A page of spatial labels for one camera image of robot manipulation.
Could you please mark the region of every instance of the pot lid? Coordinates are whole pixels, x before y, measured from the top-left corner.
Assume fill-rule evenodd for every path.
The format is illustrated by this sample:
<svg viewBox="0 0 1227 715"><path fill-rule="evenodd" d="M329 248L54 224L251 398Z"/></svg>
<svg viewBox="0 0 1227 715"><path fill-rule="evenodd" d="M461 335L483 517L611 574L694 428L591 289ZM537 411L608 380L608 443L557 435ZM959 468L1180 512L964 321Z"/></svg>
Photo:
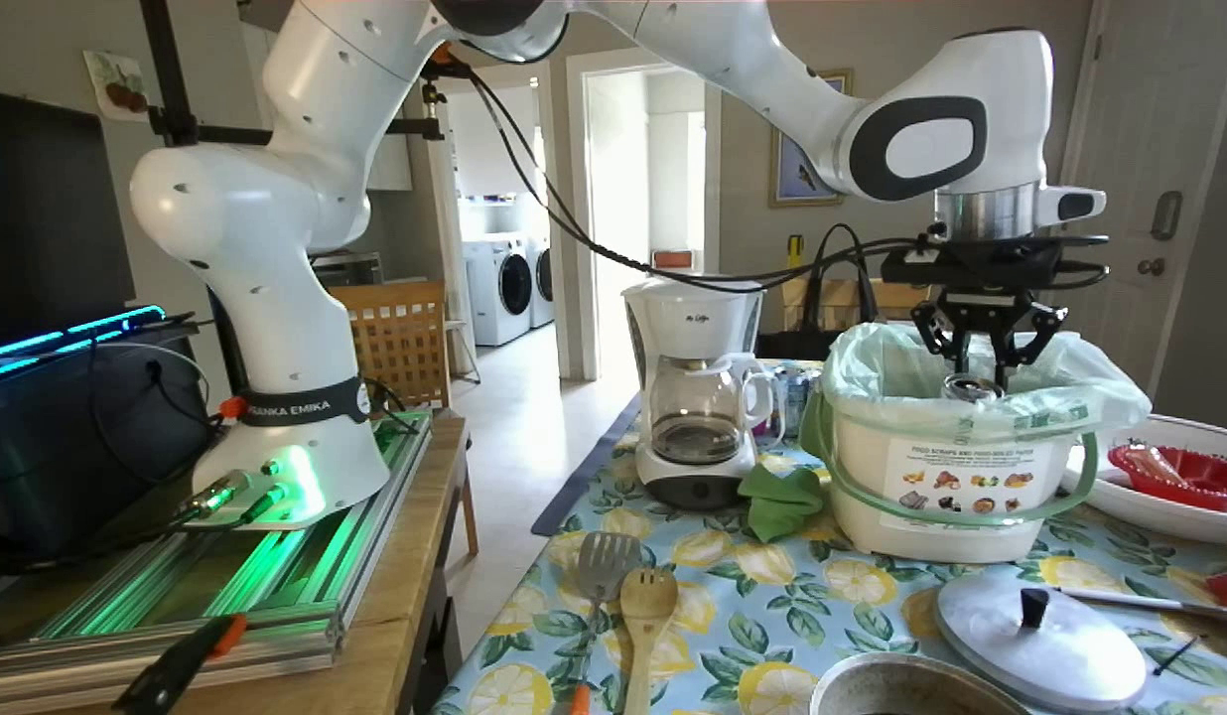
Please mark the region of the pot lid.
<svg viewBox="0 0 1227 715"><path fill-rule="evenodd" d="M1004 574L946 583L937 623L978 673L1049 711L1120 711L1147 682L1147 665L1123 629Z"/></svg>

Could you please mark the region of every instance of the green plastic bag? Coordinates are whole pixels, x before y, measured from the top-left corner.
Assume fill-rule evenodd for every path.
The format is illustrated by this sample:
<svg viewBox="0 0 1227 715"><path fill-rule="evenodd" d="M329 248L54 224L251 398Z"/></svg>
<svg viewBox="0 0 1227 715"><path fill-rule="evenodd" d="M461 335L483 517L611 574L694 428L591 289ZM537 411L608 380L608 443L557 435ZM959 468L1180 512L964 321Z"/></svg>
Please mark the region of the green plastic bag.
<svg viewBox="0 0 1227 715"><path fill-rule="evenodd" d="M989 375L989 343L970 347ZM833 343L800 412L800 449L828 452L828 423L933 443L1040 443L1128 428L1151 412L1147 392L1081 335L1057 335L1030 366L1013 371L1004 398L946 398L947 363L910 321L860 321Z"/></svg>

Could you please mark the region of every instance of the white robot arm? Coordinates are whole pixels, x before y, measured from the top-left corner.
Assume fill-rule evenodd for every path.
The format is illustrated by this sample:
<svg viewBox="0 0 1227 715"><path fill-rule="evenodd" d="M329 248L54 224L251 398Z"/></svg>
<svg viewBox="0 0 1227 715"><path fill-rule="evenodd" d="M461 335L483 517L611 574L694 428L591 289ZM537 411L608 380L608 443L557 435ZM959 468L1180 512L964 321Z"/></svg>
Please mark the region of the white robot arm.
<svg viewBox="0 0 1227 715"><path fill-rule="evenodd" d="M141 230L235 321L244 412L197 463L194 489L218 478L259 486L264 510L244 510L244 529L313 523L389 481L363 424L347 317L318 285L308 255L363 230L363 174L418 72L457 40L537 61L573 12L750 102L836 192L878 204L937 192L947 239L1025 239L1105 206L1095 192L1045 187L1052 72L1034 32L959 36L860 102L783 47L766 0L297 0L263 72L275 141L157 149L129 174Z"/></svg>

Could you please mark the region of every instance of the green cloth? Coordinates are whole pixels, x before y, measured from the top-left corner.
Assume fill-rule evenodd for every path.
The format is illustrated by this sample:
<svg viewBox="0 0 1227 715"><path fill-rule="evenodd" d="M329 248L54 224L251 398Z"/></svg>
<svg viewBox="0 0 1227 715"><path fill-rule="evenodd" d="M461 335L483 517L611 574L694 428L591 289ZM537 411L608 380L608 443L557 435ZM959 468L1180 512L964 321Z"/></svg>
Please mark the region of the green cloth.
<svg viewBox="0 0 1227 715"><path fill-rule="evenodd" d="M746 529L770 543L804 529L823 512L819 474L783 459L763 459L742 481Z"/></svg>

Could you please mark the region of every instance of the washing machine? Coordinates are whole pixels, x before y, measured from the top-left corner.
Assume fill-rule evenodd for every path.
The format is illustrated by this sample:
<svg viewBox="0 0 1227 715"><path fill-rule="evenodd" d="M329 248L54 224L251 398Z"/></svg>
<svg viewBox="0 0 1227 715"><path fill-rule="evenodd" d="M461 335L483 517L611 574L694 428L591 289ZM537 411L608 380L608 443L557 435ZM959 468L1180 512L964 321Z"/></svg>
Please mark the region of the washing machine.
<svg viewBox="0 0 1227 715"><path fill-rule="evenodd" d="M557 321L557 277L547 239L531 239L531 331Z"/></svg>
<svg viewBox="0 0 1227 715"><path fill-rule="evenodd" d="M514 234L461 244L477 347L506 347L531 331L531 264Z"/></svg>

